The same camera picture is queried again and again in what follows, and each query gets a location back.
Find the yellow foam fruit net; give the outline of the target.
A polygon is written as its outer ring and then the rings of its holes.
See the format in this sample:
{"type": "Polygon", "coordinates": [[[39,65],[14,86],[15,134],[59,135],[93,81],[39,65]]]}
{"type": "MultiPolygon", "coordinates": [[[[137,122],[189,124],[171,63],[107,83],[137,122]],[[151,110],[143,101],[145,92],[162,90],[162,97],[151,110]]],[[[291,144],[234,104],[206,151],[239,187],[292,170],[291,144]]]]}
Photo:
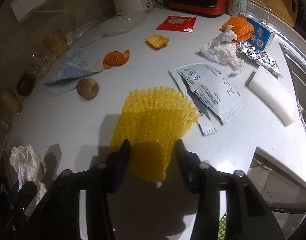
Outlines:
{"type": "Polygon", "coordinates": [[[140,178],[162,182],[177,140],[200,118],[193,103],[170,87],[134,90],[125,99],[110,143],[117,151],[124,140],[131,145],[128,169],[140,178]]]}

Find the blue white cloth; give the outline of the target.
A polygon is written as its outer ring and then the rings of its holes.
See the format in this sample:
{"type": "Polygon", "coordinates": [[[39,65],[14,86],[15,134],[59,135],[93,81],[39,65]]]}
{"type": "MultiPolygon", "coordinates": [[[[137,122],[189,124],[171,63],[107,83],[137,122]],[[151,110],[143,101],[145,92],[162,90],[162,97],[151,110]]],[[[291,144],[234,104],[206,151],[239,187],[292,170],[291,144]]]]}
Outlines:
{"type": "Polygon", "coordinates": [[[45,80],[44,89],[51,96],[59,96],[75,89],[82,78],[97,74],[101,66],[94,64],[82,48],[69,50],[59,71],[45,80]]]}

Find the orange peel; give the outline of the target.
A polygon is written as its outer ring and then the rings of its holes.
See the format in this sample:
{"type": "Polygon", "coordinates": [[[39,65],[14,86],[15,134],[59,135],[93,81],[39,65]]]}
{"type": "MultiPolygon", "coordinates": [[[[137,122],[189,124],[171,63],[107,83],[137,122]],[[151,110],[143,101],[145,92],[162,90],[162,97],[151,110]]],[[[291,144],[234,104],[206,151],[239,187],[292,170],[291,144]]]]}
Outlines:
{"type": "Polygon", "coordinates": [[[129,60],[129,57],[129,50],[123,53],[120,51],[111,51],[104,57],[103,65],[105,68],[118,67],[125,64],[129,60]]]}

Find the aluminium foil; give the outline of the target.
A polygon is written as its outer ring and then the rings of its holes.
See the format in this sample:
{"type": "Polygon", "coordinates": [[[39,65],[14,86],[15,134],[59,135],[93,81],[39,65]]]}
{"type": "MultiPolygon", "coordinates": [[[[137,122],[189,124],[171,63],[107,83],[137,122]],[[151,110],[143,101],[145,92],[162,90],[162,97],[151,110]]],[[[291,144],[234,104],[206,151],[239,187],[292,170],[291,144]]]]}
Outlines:
{"type": "Polygon", "coordinates": [[[238,42],[236,47],[239,52],[246,55],[246,57],[253,60],[259,66],[266,68],[277,79],[282,77],[277,62],[267,52],[259,51],[247,41],[238,42]]]}

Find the blue white milk carton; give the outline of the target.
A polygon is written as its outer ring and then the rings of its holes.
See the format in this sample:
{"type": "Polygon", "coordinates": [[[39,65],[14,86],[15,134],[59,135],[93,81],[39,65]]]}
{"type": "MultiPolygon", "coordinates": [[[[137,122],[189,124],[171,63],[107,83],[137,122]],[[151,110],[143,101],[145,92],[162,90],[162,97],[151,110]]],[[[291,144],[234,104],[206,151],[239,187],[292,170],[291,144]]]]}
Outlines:
{"type": "Polygon", "coordinates": [[[247,22],[254,27],[254,32],[247,41],[257,50],[266,52],[272,44],[274,33],[263,24],[249,17],[247,18],[247,22]]]}

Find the crumpled white tissue left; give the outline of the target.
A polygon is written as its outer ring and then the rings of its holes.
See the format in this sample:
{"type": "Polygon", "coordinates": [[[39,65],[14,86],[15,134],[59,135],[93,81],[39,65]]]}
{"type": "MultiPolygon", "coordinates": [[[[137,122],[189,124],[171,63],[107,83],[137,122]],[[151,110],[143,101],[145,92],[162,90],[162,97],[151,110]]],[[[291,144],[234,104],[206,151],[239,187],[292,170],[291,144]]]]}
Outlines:
{"type": "Polygon", "coordinates": [[[33,182],[37,187],[37,194],[25,211],[28,217],[32,215],[37,204],[47,192],[45,184],[39,180],[40,164],[41,156],[31,145],[11,149],[10,165],[17,172],[19,189],[28,181],[33,182]]]}

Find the crumpled white tissue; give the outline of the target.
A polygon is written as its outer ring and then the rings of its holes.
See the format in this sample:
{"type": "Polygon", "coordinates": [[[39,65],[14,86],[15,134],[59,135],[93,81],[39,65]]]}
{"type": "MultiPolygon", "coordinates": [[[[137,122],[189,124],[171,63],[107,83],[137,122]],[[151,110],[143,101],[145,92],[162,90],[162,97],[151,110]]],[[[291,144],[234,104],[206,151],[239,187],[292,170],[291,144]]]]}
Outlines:
{"type": "Polygon", "coordinates": [[[228,64],[233,70],[231,75],[236,76],[244,69],[244,60],[237,56],[234,42],[237,35],[232,31],[232,28],[232,25],[228,25],[223,33],[210,40],[208,44],[201,46],[199,51],[212,62],[228,64]]]}
{"type": "Polygon", "coordinates": [[[37,194],[25,211],[28,217],[32,215],[37,204],[47,192],[45,184],[39,180],[40,164],[41,156],[31,145],[11,149],[10,165],[17,172],[19,189],[28,181],[33,182],[37,187],[37,194]]]}

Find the white printed foil pouch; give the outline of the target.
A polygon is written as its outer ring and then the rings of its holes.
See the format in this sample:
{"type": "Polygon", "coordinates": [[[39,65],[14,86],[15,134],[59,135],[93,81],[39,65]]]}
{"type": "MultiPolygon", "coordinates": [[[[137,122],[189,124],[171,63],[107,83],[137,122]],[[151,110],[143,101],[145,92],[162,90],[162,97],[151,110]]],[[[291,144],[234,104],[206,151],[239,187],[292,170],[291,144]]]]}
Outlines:
{"type": "Polygon", "coordinates": [[[199,101],[228,123],[244,108],[240,94],[216,68],[205,63],[191,63],[170,70],[173,78],[183,81],[199,101]]]}

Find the white foam block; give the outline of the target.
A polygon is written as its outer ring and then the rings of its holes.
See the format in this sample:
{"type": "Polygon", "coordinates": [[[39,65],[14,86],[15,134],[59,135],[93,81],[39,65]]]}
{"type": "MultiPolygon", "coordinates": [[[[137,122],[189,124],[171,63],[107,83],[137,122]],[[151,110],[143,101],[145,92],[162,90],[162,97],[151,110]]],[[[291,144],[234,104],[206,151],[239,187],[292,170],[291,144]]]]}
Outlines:
{"type": "Polygon", "coordinates": [[[266,68],[260,66],[248,88],[256,94],[280,119],[284,126],[295,120],[295,106],[291,94],[266,68]]]}

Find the amber glass pair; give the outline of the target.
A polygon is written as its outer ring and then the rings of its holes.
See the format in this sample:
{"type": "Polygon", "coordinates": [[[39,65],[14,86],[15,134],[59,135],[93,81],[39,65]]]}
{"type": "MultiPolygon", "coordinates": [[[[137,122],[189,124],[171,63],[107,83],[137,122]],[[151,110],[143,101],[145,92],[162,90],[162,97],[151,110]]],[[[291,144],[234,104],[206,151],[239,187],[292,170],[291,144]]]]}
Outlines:
{"type": "Polygon", "coordinates": [[[19,115],[22,108],[15,93],[9,87],[0,86],[0,131],[11,131],[13,117],[19,115]]]}

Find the amber glass jar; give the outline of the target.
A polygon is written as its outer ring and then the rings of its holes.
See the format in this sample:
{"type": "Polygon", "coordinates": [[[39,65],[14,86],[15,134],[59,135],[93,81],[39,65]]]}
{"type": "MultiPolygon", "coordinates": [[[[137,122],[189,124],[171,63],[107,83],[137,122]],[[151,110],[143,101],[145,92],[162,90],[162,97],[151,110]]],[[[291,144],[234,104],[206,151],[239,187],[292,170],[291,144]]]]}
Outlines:
{"type": "Polygon", "coordinates": [[[31,67],[33,69],[33,77],[41,79],[51,70],[54,61],[56,60],[56,52],[50,48],[40,55],[32,56],[33,62],[31,67]]]}

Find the amber ribbed glass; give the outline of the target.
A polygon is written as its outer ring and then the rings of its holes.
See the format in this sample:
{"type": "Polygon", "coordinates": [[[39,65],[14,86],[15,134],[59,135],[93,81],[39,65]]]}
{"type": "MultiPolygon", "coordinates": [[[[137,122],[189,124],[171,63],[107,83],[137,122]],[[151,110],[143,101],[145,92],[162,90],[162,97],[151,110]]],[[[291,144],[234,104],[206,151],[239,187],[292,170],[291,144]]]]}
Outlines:
{"type": "Polygon", "coordinates": [[[42,40],[42,44],[46,46],[47,49],[53,50],[58,59],[69,50],[67,38],[60,29],[55,29],[50,32],[42,40]]]}

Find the clear plastic wrap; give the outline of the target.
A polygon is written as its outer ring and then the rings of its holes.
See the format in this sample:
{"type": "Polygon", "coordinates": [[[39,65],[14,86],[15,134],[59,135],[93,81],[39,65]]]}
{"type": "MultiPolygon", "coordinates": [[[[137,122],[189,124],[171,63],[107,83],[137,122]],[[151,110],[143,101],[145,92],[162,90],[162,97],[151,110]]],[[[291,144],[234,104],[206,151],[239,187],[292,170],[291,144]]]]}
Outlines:
{"type": "Polygon", "coordinates": [[[145,12],[135,11],[105,21],[100,28],[104,36],[118,36],[141,27],[147,20],[145,12]]]}

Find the orange foam fruit net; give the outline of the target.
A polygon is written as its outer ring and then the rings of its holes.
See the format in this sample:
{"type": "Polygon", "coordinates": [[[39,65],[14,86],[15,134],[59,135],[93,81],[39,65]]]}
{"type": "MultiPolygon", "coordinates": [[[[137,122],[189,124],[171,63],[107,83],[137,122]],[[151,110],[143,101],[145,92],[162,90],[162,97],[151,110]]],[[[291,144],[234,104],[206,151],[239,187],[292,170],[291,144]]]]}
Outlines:
{"type": "Polygon", "coordinates": [[[222,25],[221,31],[225,31],[229,25],[233,26],[231,30],[237,35],[234,42],[246,41],[253,35],[253,25],[241,17],[230,16],[229,20],[222,25]]]}

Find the white paper cup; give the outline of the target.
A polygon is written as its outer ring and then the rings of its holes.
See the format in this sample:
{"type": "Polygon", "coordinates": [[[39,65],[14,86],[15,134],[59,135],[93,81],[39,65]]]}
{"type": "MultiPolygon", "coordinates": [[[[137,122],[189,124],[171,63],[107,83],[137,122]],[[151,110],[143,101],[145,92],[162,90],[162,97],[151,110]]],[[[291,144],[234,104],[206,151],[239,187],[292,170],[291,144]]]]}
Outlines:
{"type": "Polygon", "coordinates": [[[245,14],[247,9],[248,0],[228,0],[227,13],[230,16],[238,16],[245,14]]]}

